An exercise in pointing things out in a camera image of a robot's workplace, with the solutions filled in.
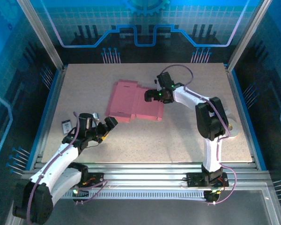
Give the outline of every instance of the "robotic arm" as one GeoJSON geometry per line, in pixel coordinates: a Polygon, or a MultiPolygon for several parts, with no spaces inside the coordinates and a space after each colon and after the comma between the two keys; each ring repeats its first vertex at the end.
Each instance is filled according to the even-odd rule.
{"type": "Polygon", "coordinates": [[[29,214],[30,220],[38,224],[44,224],[48,220],[55,203],[65,192],[75,185],[81,187],[89,180],[88,167],[72,162],[88,146],[89,141],[96,141],[100,144],[118,122],[113,117],[107,117],[105,118],[105,124],[97,124],[92,114],[81,113],[79,124],[79,130],[75,127],[68,133],[62,140],[58,151],[42,169],[31,176],[29,180],[21,179],[16,184],[14,216],[26,219],[29,197],[40,177],[41,180],[35,189],[29,214]],[[78,132],[77,138],[68,147],[76,132],[78,132]]]}
{"type": "Polygon", "coordinates": [[[228,126],[224,108],[219,98],[208,98],[199,95],[181,83],[174,83],[168,72],[157,76],[155,80],[157,89],[147,90],[145,101],[161,101],[165,104],[179,102],[188,108],[196,111],[197,127],[201,136],[204,138],[204,161],[202,164],[202,173],[189,174],[185,181],[189,187],[209,187],[229,185],[228,180],[225,184],[217,183],[219,177],[227,178],[222,172],[221,148],[222,141],[218,141],[225,135],[225,129],[212,107],[204,100],[208,99],[216,108],[224,123],[228,126]]]}

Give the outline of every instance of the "flat cardboard blank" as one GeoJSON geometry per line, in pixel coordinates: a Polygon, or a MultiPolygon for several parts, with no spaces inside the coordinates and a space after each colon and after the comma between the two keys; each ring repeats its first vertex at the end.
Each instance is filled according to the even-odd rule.
{"type": "Polygon", "coordinates": [[[163,103],[146,102],[144,94],[148,89],[151,88],[142,87],[137,81],[119,80],[113,85],[105,115],[115,117],[120,123],[135,118],[160,121],[163,103]]]}

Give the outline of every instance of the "speckled tabletop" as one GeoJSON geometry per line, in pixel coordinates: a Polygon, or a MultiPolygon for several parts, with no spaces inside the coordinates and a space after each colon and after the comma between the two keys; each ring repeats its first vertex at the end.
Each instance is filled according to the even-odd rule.
{"type": "MultiPolygon", "coordinates": [[[[112,86],[119,79],[138,81],[142,86],[155,88],[154,79],[170,64],[70,64],[62,85],[51,124],[42,162],[47,162],[57,151],[63,134],[61,122],[71,120],[76,126],[77,113],[104,113],[112,86]]],[[[222,63],[185,63],[194,73],[189,88],[207,97],[221,99],[228,118],[237,123],[238,135],[224,140],[222,161],[251,162],[237,107],[222,63]]],[[[176,83],[190,80],[182,67],[168,69],[176,83]]],[[[165,104],[163,119],[150,121],[135,119],[120,123],[99,146],[86,149],[76,162],[202,162],[203,138],[197,131],[195,111],[180,103],[165,104]]]]}

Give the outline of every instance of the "ventilation grille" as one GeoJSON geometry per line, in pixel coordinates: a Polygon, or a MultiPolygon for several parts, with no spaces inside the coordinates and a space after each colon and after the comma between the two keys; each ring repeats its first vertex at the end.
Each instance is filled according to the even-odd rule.
{"type": "MultiPolygon", "coordinates": [[[[81,191],[74,196],[73,191],[66,192],[62,199],[89,199],[97,190],[81,191]]],[[[204,201],[201,190],[103,190],[96,199],[189,199],[204,201]]]]}

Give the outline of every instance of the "black cable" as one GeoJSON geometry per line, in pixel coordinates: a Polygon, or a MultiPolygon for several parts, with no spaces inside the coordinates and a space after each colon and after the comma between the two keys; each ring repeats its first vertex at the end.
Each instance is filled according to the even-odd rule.
{"type": "Polygon", "coordinates": [[[97,144],[97,145],[93,145],[93,146],[88,146],[88,147],[86,147],[86,149],[88,149],[88,148],[92,148],[92,147],[97,147],[99,144],[97,144]]]}

